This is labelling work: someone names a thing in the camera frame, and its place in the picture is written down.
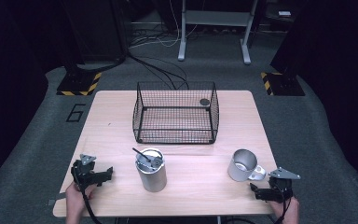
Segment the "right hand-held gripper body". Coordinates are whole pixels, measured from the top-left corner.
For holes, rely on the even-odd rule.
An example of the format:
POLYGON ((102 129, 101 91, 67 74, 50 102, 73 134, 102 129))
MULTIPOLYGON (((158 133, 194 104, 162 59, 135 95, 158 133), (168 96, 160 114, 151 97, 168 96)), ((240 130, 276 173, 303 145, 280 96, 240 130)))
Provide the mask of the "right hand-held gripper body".
POLYGON ((294 193, 292 181, 299 180, 300 175, 294 174, 282 167, 269 173, 269 186, 272 190, 272 201, 283 203, 290 199, 294 193))

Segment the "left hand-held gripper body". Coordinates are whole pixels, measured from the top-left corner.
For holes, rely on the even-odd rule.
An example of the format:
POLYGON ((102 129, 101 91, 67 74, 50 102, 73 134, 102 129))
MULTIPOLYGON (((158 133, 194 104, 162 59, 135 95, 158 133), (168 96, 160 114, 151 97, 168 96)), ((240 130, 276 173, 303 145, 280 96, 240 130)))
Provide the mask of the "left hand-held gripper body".
POLYGON ((80 159, 76 160, 71 167, 71 175, 79 188, 87 188, 96 184, 101 186, 97 174, 93 172, 96 158, 94 156, 81 154, 80 159))

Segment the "steel mug with handle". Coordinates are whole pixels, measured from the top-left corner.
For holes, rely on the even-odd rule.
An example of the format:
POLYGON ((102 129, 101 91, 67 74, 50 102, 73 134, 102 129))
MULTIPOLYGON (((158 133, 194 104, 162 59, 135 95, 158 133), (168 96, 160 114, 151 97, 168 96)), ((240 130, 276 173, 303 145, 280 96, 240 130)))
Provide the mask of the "steel mug with handle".
POLYGON ((233 153, 227 172, 237 182, 246 180, 261 181, 267 174, 265 169, 258 164, 256 155, 244 148, 233 153))

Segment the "black straw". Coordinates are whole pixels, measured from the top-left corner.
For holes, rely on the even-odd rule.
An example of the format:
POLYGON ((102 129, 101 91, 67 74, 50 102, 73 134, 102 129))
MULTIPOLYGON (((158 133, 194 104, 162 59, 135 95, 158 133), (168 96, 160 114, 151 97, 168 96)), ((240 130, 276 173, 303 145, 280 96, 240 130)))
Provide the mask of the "black straw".
POLYGON ((143 161, 151 162, 151 159, 149 159, 143 152, 139 151, 137 148, 133 147, 132 150, 136 152, 137 155, 139 155, 143 161))

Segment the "tall steel tumbler with lid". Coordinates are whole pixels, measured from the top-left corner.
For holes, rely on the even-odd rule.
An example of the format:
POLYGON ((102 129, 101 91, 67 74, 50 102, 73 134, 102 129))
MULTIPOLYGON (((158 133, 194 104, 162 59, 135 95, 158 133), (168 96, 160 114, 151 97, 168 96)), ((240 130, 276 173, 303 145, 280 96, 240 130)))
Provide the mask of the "tall steel tumbler with lid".
POLYGON ((141 177, 144 188, 150 192, 162 191, 167 184, 165 158, 162 152, 154 147, 141 150, 151 162, 143 161, 135 156, 135 167, 141 177))

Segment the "black wire mesh basket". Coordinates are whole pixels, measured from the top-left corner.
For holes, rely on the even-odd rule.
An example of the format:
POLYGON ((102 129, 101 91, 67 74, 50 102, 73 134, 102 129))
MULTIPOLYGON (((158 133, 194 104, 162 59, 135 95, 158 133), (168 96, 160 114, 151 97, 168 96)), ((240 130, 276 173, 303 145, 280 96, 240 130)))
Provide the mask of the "black wire mesh basket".
POLYGON ((212 81, 139 82, 132 130, 140 144, 202 144, 216 141, 219 102, 212 81), (203 106, 200 99, 210 100, 203 106))

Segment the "person's right hand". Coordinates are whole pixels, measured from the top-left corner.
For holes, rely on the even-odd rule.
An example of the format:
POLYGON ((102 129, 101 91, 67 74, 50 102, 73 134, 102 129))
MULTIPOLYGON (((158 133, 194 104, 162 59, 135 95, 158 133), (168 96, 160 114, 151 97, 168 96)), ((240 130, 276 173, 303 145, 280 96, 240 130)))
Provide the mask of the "person's right hand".
POLYGON ((274 224, 299 224, 299 201, 291 197, 285 203, 268 201, 277 220, 274 224))

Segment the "person's left hand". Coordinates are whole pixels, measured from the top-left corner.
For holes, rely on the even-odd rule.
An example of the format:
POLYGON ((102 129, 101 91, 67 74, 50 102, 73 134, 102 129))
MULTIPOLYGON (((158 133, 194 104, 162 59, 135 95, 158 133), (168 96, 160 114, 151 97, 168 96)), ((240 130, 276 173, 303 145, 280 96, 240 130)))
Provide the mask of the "person's left hand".
POLYGON ((65 190, 66 196, 66 218, 81 218, 86 208, 83 194, 77 184, 72 182, 65 190))

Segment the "grey tape strip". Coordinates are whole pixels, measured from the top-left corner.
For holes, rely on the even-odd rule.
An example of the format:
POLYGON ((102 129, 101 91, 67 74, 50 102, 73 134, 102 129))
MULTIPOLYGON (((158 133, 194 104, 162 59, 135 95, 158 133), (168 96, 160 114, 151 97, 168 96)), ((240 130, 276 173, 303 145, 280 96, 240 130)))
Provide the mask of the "grey tape strip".
POLYGON ((64 199, 66 197, 65 195, 65 192, 56 194, 52 199, 47 200, 46 206, 53 206, 58 200, 64 199))

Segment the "black cabinet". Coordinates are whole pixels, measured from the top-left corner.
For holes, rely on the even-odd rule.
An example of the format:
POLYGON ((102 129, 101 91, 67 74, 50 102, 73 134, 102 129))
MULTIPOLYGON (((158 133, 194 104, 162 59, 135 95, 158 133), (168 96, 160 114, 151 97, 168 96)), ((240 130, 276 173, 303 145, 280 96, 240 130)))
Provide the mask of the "black cabinet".
POLYGON ((121 0, 62 0, 85 62, 117 62, 127 54, 121 0))

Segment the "hazard-striped black base plate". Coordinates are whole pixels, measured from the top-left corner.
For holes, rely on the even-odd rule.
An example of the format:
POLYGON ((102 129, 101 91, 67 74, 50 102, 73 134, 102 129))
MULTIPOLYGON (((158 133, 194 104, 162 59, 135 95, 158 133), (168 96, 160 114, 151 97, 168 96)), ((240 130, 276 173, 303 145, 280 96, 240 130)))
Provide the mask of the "hazard-striped black base plate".
POLYGON ((92 95, 101 78, 101 73, 85 72, 76 76, 66 75, 57 88, 57 95, 92 95))
POLYGON ((268 95, 271 96, 304 96, 296 77, 288 77, 281 73, 265 73, 261 74, 264 87, 268 95))

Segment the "white metal desk frame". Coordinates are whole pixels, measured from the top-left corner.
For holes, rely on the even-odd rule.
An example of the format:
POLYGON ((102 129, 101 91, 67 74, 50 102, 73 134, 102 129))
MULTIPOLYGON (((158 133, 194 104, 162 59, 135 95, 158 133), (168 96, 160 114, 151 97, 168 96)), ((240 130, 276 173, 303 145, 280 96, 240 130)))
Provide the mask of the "white metal desk frame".
POLYGON ((182 62, 186 56, 186 26, 191 25, 217 25, 236 26, 245 29, 245 34, 240 41, 242 59, 246 65, 251 63, 248 50, 248 39, 251 33, 255 10, 258 0, 252 0, 252 7, 249 12, 225 12, 225 11, 204 11, 189 10, 186 8, 186 0, 182 0, 181 10, 181 39, 178 52, 178 61, 182 62))

